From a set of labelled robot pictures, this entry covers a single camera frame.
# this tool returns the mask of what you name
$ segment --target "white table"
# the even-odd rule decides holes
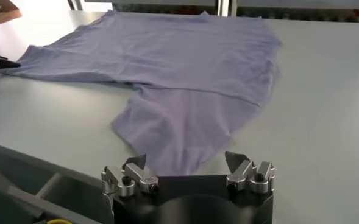
[[[17,59],[28,44],[51,43],[102,15],[43,14],[0,25],[0,54]],[[283,42],[281,76],[270,103],[225,149],[275,164],[275,223],[359,223],[359,24],[267,23]],[[131,94],[1,79],[0,145],[100,178],[104,166],[133,155],[109,126]],[[216,173],[228,173],[223,152],[197,174]]]

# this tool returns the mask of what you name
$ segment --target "lavender t-shirt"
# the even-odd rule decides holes
[[[110,11],[0,72],[133,83],[114,131],[155,174],[189,175],[265,104],[279,44],[260,18]]]

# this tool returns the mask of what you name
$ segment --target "bolt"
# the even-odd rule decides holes
[[[123,182],[124,186],[129,186],[132,183],[132,179],[130,176],[123,176],[121,181]]]

